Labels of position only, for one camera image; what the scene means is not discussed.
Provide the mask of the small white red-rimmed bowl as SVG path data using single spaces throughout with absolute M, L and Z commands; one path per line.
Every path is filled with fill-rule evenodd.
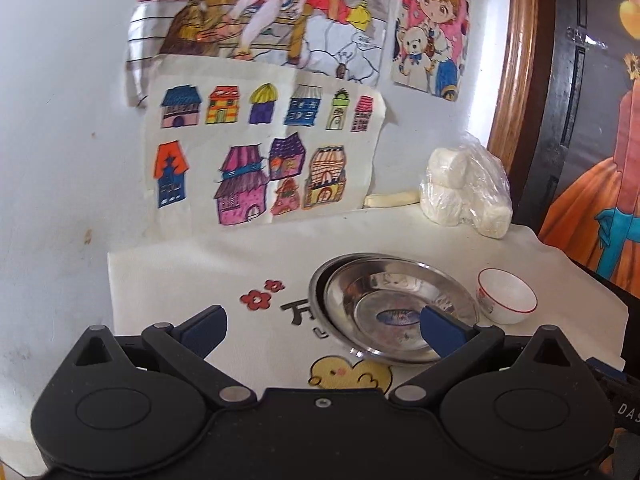
M 476 299 L 491 322 L 514 325 L 524 321 L 538 307 L 533 289 L 517 275 L 499 268 L 477 274 Z

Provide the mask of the stainless steel plate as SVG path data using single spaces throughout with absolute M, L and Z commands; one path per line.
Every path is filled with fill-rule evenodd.
M 309 283 L 314 315 L 349 349 L 396 365 L 439 359 L 423 339 L 420 314 L 436 308 L 458 321 L 478 321 L 472 295 L 448 274 L 422 262 L 350 254 L 326 262 Z
M 353 356 L 368 356 L 388 364 L 405 363 L 398 342 L 400 325 L 378 316 L 400 310 L 404 290 L 390 279 L 401 258 L 378 252 L 352 252 L 322 263 L 308 287 L 311 312 L 322 328 Z

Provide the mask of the white printed table cloth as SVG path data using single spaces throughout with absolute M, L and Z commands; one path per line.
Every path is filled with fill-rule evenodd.
M 116 252 L 108 258 L 116 333 L 137 334 L 157 322 L 179 324 L 219 304 L 227 312 L 228 333 L 209 362 L 255 391 L 393 388 L 414 369 L 352 354 L 308 306 L 314 271 L 351 252 L 420 261 L 469 290 L 483 269 L 509 271 L 538 299 L 536 311 L 511 326 L 511 334 L 529 335 L 554 324 L 583 358 L 624 365 L 626 306 L 564 252 L 542 244 L 525 226 L 492 240 L 470 226 L 438 226 L 415 206 L 246 226 Z

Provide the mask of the plastic bag of white rolls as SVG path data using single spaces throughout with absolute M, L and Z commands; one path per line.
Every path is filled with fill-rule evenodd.
M 432 151 L 420 183 L 419 205 L 439 226 L 468 224 L 494 240 L 506 236 L 513 214 L 502 162 L 469 133 L 459 136 L 451 148 Z

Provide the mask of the houses drawing paper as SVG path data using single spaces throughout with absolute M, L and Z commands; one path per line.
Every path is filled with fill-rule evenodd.
M 164 55 L 143 126 L 157 240 L 363 205 L 386 106 L 373 88 L 272 64 Z

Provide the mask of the orange dress girl poster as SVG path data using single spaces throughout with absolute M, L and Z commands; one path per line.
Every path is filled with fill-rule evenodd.
M 587 10 L 577 117 L 539 238 L 638 295 L 639 0 Z

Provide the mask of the teddy bear girl drawing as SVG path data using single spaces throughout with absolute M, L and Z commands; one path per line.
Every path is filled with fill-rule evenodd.
M 471 0 L 400 0 L 392 81 L 446 101 L 458 98 Z

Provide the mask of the large coloured scene drawing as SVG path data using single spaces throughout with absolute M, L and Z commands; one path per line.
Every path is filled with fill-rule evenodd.
M 160 54 L 291 65 L 378 82 L 390 0 L 137 0 L 128 30 L 126 96 L 139 106 Z

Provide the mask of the cream stick by wall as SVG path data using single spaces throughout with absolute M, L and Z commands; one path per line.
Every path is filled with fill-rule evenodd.
M 420 202 L 420 193 L 410 190 L 390 194 L 369 194 L 363 201 L 364 208 L 395 208 Z

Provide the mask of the wooden door frame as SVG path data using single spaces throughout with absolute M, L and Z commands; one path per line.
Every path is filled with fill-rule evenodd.
M 488 151 L 507 174 L 520 144 L 530 82 L 534 71 L 539 0 L 510 0 L 506 53 Z

